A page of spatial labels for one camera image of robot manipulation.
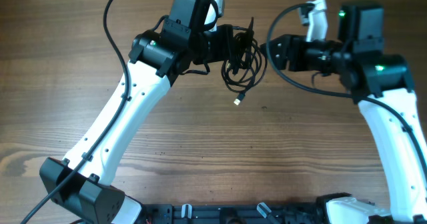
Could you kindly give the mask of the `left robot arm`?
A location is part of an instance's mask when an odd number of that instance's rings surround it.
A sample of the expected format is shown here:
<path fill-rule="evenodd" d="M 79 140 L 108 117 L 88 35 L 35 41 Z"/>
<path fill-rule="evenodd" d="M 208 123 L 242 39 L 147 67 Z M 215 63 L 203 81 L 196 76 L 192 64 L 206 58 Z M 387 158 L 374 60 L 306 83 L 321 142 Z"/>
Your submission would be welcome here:
<path fill-rule="evenodd" d="M 247 68 L 251 27 L 218 25 L 224 0 L 173 0 L 171 11 L 133 40 L 123 76 L 101 113 L 62 159 L 48 158 L 39 174 L 55 204 L 80 223 L 139 223 L 143 205 L 115 188 L 120 161 L 139 126 L 179 76 L 207 75 L 209 64 Z"/>

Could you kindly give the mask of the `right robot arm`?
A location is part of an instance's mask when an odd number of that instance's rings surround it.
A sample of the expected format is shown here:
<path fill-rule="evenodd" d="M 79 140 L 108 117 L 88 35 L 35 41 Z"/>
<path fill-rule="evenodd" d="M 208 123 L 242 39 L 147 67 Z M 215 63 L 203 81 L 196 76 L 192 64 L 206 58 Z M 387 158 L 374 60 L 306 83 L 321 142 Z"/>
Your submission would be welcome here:
<path fill-rule="evenodd" d="M 305 35 L 268 35 L 265 55 L 274 71 L 337 74 L 341 97 L 358 106 L 374 138 L 386 176 L 390 206 L 381 209 L 347 193 L 320 197 L 324 223 L 425 223 L 426 140 L 414 81 L 401 55 L 384 53 L 384 8 L 375 1 L 349 1 L 339 12 L 336 41 L 326 39 L 324 0 L 297 4 Z"/>

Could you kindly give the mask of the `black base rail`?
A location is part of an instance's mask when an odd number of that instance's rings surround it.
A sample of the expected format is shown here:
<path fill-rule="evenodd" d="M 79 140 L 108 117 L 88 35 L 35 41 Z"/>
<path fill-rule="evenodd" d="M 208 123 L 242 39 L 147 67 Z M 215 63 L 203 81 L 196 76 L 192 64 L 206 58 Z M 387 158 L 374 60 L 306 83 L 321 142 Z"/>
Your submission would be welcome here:
<path fill-rule="evenodd" d="M 251 224 L 325 223 L 326 213 L 316 203 L 285 205 L 170 205 L 152 204 L 143 207 L 137 221 L 145 224 Z"/>

